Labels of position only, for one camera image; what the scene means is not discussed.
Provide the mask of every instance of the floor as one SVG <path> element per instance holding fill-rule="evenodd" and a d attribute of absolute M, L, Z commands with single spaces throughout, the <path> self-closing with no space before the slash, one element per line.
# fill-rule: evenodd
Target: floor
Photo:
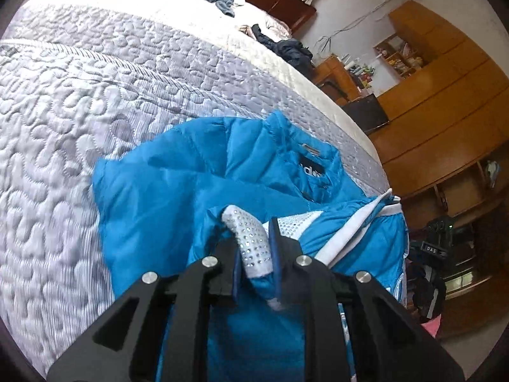
<path fill-rule="evenodd" d="M 469 378 L 486 359 L 509 323 L 509 314 L 483 328 L 442 342 L 442 346 L 458 362 Z"/>

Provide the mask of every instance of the metal screw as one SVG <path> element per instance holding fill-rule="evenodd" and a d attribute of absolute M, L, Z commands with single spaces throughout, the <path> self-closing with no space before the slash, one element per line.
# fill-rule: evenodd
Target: metal screw
<path fill-rule="evenodd" d="M 145 284 L 152 284 L 157 280 L 157 273 L 154 272 L 146 272 L 144 275 L 142 275 L 142 282 Z"/>
<path fill-rule="evenodd" d="M 371 281 L 371 274 L 368 272 L 357 272 L 355 278 L 360 283 L 369 283 Z"/>
<path fill-rule="evenodd" d="M 310 256 L 299 256 L 295 259 L 295 262 L 301 267 L 309 266 L 312 261 L 313 259 Z"/>
<path fill-rule="evenodd" d="M 202 260 L 202 264 L 207 267 L 214 267 L 218 263 L 218 260 L 214 256 L 207 256 Z"/>

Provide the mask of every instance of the jacket logo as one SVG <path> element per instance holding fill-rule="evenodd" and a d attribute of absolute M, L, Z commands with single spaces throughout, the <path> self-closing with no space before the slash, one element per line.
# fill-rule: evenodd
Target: jacket logo
<path fill-rule="evenodd" d="M 314 171 L 313 168 L 311 168 L 310 166 L 301 165 L 301 167 L 304 168 L 305 173 L 307 173 L 308 175 L 311 175 L 312 177 L 321 177 L 322 176 L 321 173 Z"/>

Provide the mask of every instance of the white bedspread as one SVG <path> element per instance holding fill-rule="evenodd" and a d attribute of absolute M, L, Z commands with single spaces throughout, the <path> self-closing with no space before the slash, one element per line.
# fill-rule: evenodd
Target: white bedspread
<path fill-rule="evenodd" d="M 238 25 L 265 24 L 266 13 L 248 3 L 235 8 L 234 18 L 224 15 L 205 0 L 30 0 L 25 6 L 50 3 L 86 5 L 145 17 L 225 49 L 270 73 L 307 99 L 380 162 L 369 138 L 337 104 L 283 59 L 237 30 Z M 262 32 L 270 35 L 263 27 Z"/>

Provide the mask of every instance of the white wall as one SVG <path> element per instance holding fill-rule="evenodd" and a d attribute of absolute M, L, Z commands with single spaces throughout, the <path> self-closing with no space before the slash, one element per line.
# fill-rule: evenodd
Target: white wall
<path fill-rule="evenodd" d="M 405 0 L 391 0 L 355 28 L 341 32 L 332 39 L 330 49 L 327 48 L 321 52 L 318 40 L 322 36 L 333 34 L 335 30 L 345 28 L 386 1 L 388 0 L 314 0 L 317 17 L 308 25 L 304 33 L 296 37 L 310 48 L 315 55 L 316 63 L 321 62 L 331 53 L 336 55 L 349 53 L 352 58 L 360 58 L 359 63 L 367 63 L 375 67 L 372 86 L 375 95 L 379 95 L 396 85 L 399 80 L 383 61 L 375 61 L 377 53 L 373 46 L 395 33 L 387 14 Z"/>
<path fill-rule="evenodd" d="M 375 95 L 379 95 L 399 82 L 393 71 L 382 61 L 376 60 L 373 46 L 394 33 L 387 16 L 405 0 L 391 0 L 384 7 L 368 16 L 357 27 L 342 32 L 332 39 L 331 49 L 320 52 L 318 40 L 348 26 L 388 0 L 314 0 L 317 17 L 297 34 L 319 63 L 330 53 L 350 53 L 359 57 L 360 63 L 376 68 L 373 77 Z M 509 35 L 487 0 L 416 0 L 462 30 L 474 40 L 509 76 Z"/>
<path fill-rule="evenodd" d="M 417 0 L 462 30 L 509 76 L 509 34 L 487 0 Z"/>

